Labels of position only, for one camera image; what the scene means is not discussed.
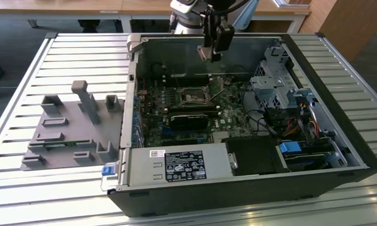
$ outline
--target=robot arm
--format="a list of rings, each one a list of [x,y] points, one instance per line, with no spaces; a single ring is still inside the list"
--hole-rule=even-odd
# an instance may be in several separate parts
[[[229,49],[235,29],[248,27],[257,4],[259,0],[172,0],[173,33],[204,34],[204,45],[197,48],[203,60],[221,60],[221,52]]]

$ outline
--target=table leg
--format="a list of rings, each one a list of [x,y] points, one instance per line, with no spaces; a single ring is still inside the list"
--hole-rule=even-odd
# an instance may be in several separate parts
[[[123,26],[123,32],[124,33],[132,33],[132,16],[131,15],[120,15],[121,20],[121,26]]]
[[[288,28],[288,33],[299,33],[300,32],[300,27],[303,25],[303,22],[304,22],[304,19],[307,18],[307,16],[301,16],[299,15],[292,23],[291,23],[291,26]]]
[[[116,32],[117,33],[124,33],[121,21],[120,20],[113,20],[113,23],[115,23]]]
[[[32,28],[37,28],[37,22],[36,20],[28,20],[28,23],[31,25]]]

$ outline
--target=warning label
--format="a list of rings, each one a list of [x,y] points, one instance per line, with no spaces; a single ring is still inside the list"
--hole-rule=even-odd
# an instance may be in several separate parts
[[[207,179],[203,151],[165,153],[167,181]]]

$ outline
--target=floor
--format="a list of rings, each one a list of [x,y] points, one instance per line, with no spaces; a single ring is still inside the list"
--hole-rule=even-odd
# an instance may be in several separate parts
[[[23,79],[29,63],[48,32],[81,32],[77,21],[40,20],[33,29],[24,20],[0,20],[0,64],[5,71],[0,79],[0,116]],[[116,32],[113,21],[104,20],[99,32]],[[377,92],[377,34],[352,62],[353,67]]]

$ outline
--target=aluminum table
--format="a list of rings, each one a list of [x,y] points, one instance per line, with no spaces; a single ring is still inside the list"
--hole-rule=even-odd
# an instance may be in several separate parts
[[[47,38],[0,118],[0,225],[368,225],[377,223],[377,174],[319,198],[128,218],[100,188],[101,166],[20,171],[47,94],[76,101],[73,80],[88,92],[124,98],[127,34],[59,34]],[[377,94],[325,38],[292,35],[377,155]],[[303,85],[307,81],[296,71]]]

